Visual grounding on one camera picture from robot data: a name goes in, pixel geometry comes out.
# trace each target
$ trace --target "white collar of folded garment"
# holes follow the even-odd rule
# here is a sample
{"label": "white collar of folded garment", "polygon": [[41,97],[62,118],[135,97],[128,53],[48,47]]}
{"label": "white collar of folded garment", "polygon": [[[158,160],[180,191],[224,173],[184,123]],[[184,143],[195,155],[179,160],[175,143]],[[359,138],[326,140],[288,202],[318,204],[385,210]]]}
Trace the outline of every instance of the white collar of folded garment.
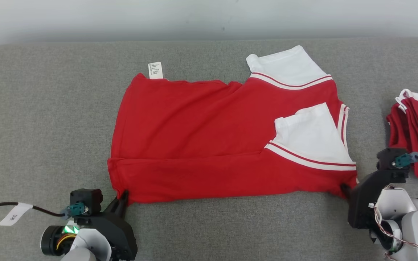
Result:
{"label": "white collar of folded garment", "polygon": [[409,89],[404,89],[399,94],[399,97],[396,97],[395,100],[399,103],[399,109],[406,112],[407,107],[401,102],[404,99],[413,98],[414,100],[418,101],[418,94],[416,92],[412,92]]}

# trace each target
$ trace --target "gray table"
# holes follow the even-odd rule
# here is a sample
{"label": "gray table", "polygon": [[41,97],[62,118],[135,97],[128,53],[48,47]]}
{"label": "gray table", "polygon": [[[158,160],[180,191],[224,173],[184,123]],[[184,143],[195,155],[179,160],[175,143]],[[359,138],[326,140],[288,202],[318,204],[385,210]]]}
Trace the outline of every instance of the gray table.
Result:
{"label": "gray table", "polygon": [[[302,45],[350,110],[348,146],[360,177],[385,147],[385,116],[403,88],[418,92],[418,38],[212,42],[38,43],[0,46],[0,202],[59,211],[78,188],[115,193],[106,160],[123,93],[150,62],[169,80],[244,82],[245,57]],[[405,186],[418,196],[418,179]],[[0,220],[11,207],[0,208]],[[134,204],[126,220],[137,260],[381,260],[347,203],[324,193]],[[0,261],[58,260],[39,249],[58,218],[30,210],[0,227]]]}

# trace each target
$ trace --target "white cable tag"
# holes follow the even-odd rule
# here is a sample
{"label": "white cable tag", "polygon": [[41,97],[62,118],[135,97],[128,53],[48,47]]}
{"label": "white cable tag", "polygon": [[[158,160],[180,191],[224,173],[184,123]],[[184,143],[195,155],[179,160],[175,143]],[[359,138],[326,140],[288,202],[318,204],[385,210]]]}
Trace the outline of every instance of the white cable tag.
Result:
{"label": "white cable tag", "polygon": [[25,203],[18,203],[7,216],[1,220],[0,226],[12,226],[15,224],[19,218],[27,212],[27,210],[33,208],[33,205],[25,204]]}
{"label": "white cable tag", "polygon": [[162,79],[162,64],[161,62],[148,64],[149,78],[150,79]]}

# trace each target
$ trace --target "white wall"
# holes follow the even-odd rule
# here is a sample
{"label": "white wall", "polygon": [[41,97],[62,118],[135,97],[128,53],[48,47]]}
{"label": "white wall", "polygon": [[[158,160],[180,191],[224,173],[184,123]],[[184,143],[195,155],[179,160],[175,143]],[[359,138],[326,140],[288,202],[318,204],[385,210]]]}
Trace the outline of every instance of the white wall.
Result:
{"label": "white wall", "polygon": [[418,0],[0,0],[0,44],[418,36]]}

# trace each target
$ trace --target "yellow wire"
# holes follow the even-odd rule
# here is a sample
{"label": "yellow wire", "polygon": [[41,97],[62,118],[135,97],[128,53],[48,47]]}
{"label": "yellow wire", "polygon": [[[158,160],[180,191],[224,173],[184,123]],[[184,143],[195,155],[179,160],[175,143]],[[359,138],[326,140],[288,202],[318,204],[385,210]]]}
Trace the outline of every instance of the yellow wire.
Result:
{"label": "yellow wire", "polygon": [[63,237],[61,240],[59,240],[58,245],[56,246],[56,250],[58,250],[58,249],[59,249],[59,246],[61,245],[61,243],[62,243],[65,239],[67,239],[67,238],[75,238],[76,236],[77,236],[77,235],[68,235],[68,236]]}

